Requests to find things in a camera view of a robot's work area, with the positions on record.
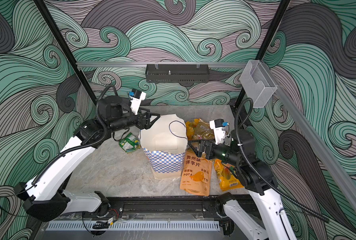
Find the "gold snack bag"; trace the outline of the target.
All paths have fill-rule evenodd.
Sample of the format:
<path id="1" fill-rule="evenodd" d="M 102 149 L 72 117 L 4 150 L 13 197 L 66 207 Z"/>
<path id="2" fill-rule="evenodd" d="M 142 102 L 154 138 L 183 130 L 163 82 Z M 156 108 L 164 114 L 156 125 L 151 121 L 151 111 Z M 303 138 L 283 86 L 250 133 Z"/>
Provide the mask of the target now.
<path id="1" fill-rule="evenodd" d="M 189 141 L 191 140 L 215 140 L 214 131 L 210 128 L 210 124 L 201 118 L 186 121 L 186 135 Z"/>

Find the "blue checkered paper bag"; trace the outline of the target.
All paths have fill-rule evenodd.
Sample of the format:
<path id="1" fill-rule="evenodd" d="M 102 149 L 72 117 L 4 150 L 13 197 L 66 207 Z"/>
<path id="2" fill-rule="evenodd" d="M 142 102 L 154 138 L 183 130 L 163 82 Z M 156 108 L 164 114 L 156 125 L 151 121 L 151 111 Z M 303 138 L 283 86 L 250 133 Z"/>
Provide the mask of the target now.
<path id="1" fill-rule="evenodd" d="M 185 121 L 176 114 L 161 116 L 139 140 L 155 179 L 180 178 L 187 151 Z"/>

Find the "orange potato chips bag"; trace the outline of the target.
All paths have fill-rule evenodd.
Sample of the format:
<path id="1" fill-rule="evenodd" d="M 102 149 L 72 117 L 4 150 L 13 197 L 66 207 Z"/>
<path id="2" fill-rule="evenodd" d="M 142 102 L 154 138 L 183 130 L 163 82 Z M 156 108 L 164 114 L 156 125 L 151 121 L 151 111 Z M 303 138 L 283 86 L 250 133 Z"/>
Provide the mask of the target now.
<path id="1" fill-rule="evenodd" d="M 196 196 L 209 196 L 212 162 L 188 150 L 184 159 L 180 189 Z"/>

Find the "green white snack bag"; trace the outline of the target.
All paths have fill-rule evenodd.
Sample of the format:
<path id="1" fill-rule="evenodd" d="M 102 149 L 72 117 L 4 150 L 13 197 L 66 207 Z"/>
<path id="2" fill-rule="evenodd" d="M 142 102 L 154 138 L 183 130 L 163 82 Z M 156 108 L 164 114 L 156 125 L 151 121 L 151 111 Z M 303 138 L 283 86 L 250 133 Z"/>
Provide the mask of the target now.
<path id="1" fill-rule="evenodd" d="M 119 141 L 119 146 L 125 153 L 129 154 L 141 148 L 139 139 L 133 134 L 128 133 Z"/>

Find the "yellow snack bag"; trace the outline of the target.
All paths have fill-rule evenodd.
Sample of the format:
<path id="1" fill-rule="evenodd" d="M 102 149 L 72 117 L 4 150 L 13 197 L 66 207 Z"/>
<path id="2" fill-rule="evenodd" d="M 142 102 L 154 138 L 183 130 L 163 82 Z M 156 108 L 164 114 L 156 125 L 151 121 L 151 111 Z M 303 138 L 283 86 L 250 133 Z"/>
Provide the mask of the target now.
<path id="1" fill-rule="evenodd" d="M 244 188 L 236 177 L 236 169 L 233 165 L 225 164 L 221 160 L 215 159 L 214 169 L 222 191 Z"/>

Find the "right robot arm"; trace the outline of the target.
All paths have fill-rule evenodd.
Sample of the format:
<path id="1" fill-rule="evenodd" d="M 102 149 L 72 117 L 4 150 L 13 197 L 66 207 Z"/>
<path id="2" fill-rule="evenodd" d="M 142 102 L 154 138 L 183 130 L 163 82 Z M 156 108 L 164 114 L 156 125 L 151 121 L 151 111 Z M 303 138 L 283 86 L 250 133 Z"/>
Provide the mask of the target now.
<path id="1" fill-rule="evenodd" d="M 255 151 L 253 135 L 243 129 L 245 120 L 240 119 L 240 113 L 245 103 L 254 106 L 251 98 L 244 99 L 236 110 L 235 129 L 231 131 L 231 143 L 223 143 L 226 137 L 222 119 L 215 120 L 215 140 L 196 140 L 199 146 L 193 146 L 194 141 L 188 141 L 188 146 L 197 157 L 206 155 L 207 160 L 218 159 L 224 164 L 233 166 L 230 172 L 248 191 L 258 208 L 263 225 L 258 224 L 230 193 L 217 197 L 216 209 L 222 218 L 230 219 L 250 240 L 295 240 L 296 236 L 289 222 L 282 199 L 286 199 L 300 208 L 299 213 L 317 218 L 325 223 L 329 219 L 311 208 L 299 203 L 278 188 L 278 182 L 271 168 L 259 160 Z"/>

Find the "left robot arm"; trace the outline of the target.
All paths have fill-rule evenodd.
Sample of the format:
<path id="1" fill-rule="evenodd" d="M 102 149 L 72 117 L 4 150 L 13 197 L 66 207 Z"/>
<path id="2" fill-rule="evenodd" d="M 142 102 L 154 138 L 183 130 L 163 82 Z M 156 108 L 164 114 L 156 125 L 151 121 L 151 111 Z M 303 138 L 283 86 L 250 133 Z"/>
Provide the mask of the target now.
<path id="1" fill-rule="evenodd" d="M 49 222 L 68 213 L 91 213 L 99 218 L 108 214 L 110 202 L 101 192 L 73 194 L 63 189 L 63 183 L 88 155 L 113 138 L 115 132 L 131 127 L 147 130 L 160 118 L 159 114 L 141 107 L 145 92 L 132 89 L 128 93 L 130 102 L 125 104 L 117 92 L 105 95 L 110 88 L 115 86 L 106 86 L 98 97 L 95 117 L 75 130 L 63 150 L 36 177 L 14 187 L 29 216 Z"/>

